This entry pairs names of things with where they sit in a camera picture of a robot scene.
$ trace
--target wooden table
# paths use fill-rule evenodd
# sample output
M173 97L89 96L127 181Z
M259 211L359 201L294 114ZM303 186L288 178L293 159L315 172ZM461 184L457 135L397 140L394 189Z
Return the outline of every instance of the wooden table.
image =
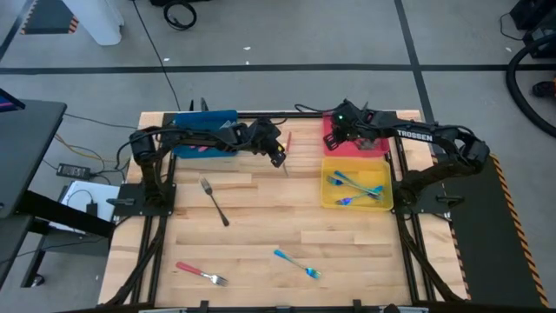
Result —
M420 119L418 110L397 114ZM162 112L142 113L139 127L161 125L162 117ZM361 299L363 305L411 303L394 216L321 208L321 119L290 119L279 127L284 143L292 132L286 161L289 177L267 156L248 152L231 158L178 160L175 213L168 221L156 307L198 307L201 300L209 300L212 307L348 306L353 299ZM409 169L432 165L427 144L404 139L404 146ZM394 164L399 175L395 153ZM203 192L200 175L211 182L229 227L222 226ZM128 182L136 183L140 177L132 162ZM115 295L135 267L143 219L132 217L116 230L99 303ZM467 297L448 224L435 216L422 216L420 222L431 264L456 294ZM275 249L318 269L321 279L314 280L274 256ZM222 275L230 284L218 287L178 270L178 261ZM414 264L424 298L420 270ZM149 269L145 273L143 301Z

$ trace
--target yellow container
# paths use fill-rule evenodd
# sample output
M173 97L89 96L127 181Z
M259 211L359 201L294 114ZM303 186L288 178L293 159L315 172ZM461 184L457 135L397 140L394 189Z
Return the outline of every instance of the yellow container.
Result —
M365 188L382 186L381 199L370 196L354 199L349 205L339 205L337 200L362 194L364 191L346 185L331 184L327 176L339 178L334 174L338 170L349 179ZM371 212L388 211L394 207L392 197L392 178L390 165L380 159L356 157L325 157L321 168L321 203L322 207L343 210L365 210Z

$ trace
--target red container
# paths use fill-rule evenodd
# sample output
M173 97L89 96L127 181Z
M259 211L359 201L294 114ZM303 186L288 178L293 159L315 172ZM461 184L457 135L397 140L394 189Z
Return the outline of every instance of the red container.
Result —
M330 116L322 117L322 124L323 136L332 132L332 122L330 121ZM324 154L328 157L382 157L390 151L390 143L388 142L388 139L379 138L376 139L374 143L376 145L371 150L360 150L357 147L357 144L345 142L332 151L329 150L325 144Z

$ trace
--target blue container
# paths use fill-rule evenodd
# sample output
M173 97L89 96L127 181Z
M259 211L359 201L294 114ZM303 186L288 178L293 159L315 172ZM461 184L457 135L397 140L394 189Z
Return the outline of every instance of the blue container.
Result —
M237 123L236 110L207 111L195 113L180 113L175 116L175 125L192 130L216 131L232 123ZM181 145L174 148L174 154L180 158L202 158L202 157L231 157L237 152L224 152L215 148Z

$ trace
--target fork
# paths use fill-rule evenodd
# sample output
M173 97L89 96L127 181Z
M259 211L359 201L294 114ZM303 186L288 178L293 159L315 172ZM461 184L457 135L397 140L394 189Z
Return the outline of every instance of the fork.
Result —
M210 198L212 199L212 202L215 203L216 208L218 209L218 214L220 214L220 218L222 220L222 223L224 224L224 226L228 227L229 226L229 221L226 218L226 216L224 215L224 213L222 213L222 210L220 209L220 207L218 206L218 203L216 203L215 198L212 196L212 187L210 187L210 183L207 181L207 179L203 176L201 176L199 178L199 181L201 182L201 186L202 188L205 190L205 193L207 195L210 196Z
M224 277L220 277L218 275L211 275L203 272L202 270L196 269L193 266L186 264L184 262L178 262L175 264L176 268L180 270L188 271L189 273L196 274L198 276L203 276L209 279L209 281L213 284L217 284L222 287L228 286L228 280Z

